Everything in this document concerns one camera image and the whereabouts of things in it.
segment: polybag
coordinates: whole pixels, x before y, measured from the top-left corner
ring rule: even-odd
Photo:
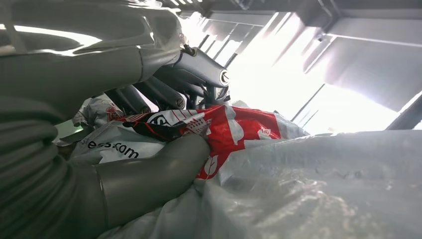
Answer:
[[[227,108],[210,111],[214,118],[208,123],[207,112],[192,114],[204,113],[199,119],[210,131],[198,131],[208,134],[213,148],[192,187],[100,239],[422,238],[421,131],[303,136],[277,115]],[[280,138],[264,123],[271,115]],[[143,117],[177,125],[176,116],[181,112]],[[121,125],[105,127],[122,132],[113,123]],[[254,123],[261,129],[248,130]]]

